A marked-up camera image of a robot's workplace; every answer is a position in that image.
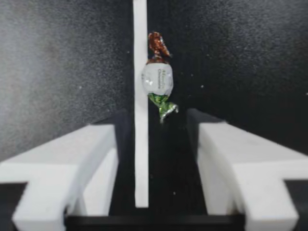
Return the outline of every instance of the dark gray background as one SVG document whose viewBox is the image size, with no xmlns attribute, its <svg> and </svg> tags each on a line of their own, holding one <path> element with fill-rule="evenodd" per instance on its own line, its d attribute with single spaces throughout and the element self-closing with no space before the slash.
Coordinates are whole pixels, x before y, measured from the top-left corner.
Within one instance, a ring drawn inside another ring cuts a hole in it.
<svg viewBox="0 0 308 231">
<path fill-rule="evenodd" d="M 0 160 L 133 109 L 132 2 L 0 1 Z"/>
<path fill-rule="evenodd" d="M 308 154 L 307 12 L 307 0 L 148 0 L 148 30 L 173 54 L 170 101 L 180 106 L 160 126 L 149 102 L 153 211 L 205 213 L 188 108 Z"/>
</svg>

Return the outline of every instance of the white plastic bracket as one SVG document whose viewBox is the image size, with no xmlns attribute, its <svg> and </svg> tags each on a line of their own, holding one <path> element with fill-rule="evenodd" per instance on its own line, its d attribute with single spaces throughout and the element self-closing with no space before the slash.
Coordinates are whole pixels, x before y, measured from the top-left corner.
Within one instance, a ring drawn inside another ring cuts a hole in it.
<svg viewBox="0 0 308 231">
<path fill-rule="evenodd" d="M 21 231 L 64 231 L 64 211 L 108 215 L 118 156 L 113 125 L 88 125 L 0 163 L 0 183 L 27 182 Z"/>
<path fill-rule="evenodd" d="M 207 211 L 246 216 L 248 231 L 291 231 L 285 180 L 307 180 L 308 158 L 225 122 L 199 124 L 197 164 Z"/>
</svg>

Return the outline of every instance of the green foil wrapper end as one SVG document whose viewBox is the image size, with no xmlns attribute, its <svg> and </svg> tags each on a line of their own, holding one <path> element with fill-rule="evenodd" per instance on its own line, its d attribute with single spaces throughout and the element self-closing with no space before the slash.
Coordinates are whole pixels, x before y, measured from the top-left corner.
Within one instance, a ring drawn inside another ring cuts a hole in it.
<svg viewBox="0 0 308 231">
<path fill-rule="evenodd" d="M 159 108 L 160 123 L 164 122 L 167 115 L 175 111 L 179 112 L 179 107 L 171 102 L 167 102 L 169 96 L 167 95 L 156 95 L 154 93 L 148 94 L 150 100 Z"/>
</svg>

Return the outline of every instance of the wrapped candy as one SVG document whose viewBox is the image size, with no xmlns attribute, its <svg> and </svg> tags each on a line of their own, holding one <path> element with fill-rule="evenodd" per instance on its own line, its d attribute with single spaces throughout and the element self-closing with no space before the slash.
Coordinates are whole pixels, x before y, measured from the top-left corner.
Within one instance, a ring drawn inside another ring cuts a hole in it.
<svg viewBox="0 0 308 231">
<path fill-rule="evenodd" d="M 159 108 L 160 123 L 163 123 L 168 114 L 179 112 L 176 104 L 167 102 L 173 89 L 173 77 L 172 68 L 165 58 L 171 55 L 158 32 L 149 34 L 149 47 L 154 56 L 142 71 L 142 85 L 150 100 Z"/>
</svg>

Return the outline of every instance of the white vertical bar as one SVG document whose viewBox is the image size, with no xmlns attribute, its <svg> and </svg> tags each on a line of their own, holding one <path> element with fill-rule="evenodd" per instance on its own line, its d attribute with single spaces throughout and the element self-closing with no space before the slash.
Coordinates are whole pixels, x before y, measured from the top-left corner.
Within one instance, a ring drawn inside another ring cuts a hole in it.
<svg viewBox="0 0 308 231">
<path fill-rule="evenodd" d="M 148 97 L 142 88 L 141 71 L 148 58 L 147 0 L 134 0 L 135 68 L 135 204 L 149 206 Z"/>
</svg>

